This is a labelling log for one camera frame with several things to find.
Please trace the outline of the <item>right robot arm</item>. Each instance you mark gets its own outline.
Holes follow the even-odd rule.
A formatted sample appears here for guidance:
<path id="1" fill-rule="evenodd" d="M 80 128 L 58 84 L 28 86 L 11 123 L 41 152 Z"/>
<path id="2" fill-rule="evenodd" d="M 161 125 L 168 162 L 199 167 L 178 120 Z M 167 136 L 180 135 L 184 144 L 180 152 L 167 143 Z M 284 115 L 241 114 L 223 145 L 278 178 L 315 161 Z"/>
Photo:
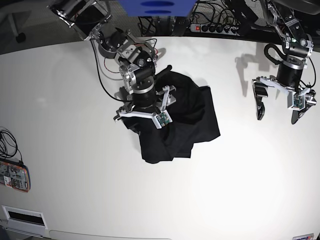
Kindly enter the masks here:
<path id="1" fill-rule="evenodd" d="M 99 0 L 52 0 L 47 7 L 84 41 L 89 40 L 95 55 L 118 64 L 126 95 L 121 99 L 124 105 L 117 110 L 115 121 L 133 117 L 150 119 L 157 129 L 173 121 L 167 107 L 176 102 L 172 95 L 176 88 L 165 85 L 156 90 L 157 80 L 169 73 L 172 66 L 156 73 L 156 49 L 129 29 L 114 27 L 108 1 L 101 4 Z"/>

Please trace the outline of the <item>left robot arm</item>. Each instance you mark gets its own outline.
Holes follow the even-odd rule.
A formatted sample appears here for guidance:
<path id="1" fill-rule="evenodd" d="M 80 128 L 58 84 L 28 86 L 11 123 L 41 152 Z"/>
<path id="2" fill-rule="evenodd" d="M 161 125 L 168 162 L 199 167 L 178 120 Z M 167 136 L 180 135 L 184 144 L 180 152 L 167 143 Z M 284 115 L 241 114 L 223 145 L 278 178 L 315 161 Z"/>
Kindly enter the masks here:
<path id="1" fill-rule="evenodd" d="M 295 124 L 317 101 L 314 85 L 301 80 L 314 50 L 314 43 L 311 35 L 305 33 L 294 11 L 316 15 L 320 12 L 320 3 L 317 0 L 263 0 L 261 7 L 265 20 L 281 38 L 282 48 L 268 43 L 263 49 L 265 57 L 278 70 L 276 76 L 260 76 L 252 80 L 256 118 L 260 121 L 265 115 L 263 98 L 268 97 L 268 88 L 272 87 L 286 94 L 287 108 L 292 110 L 291 123 Z"/>

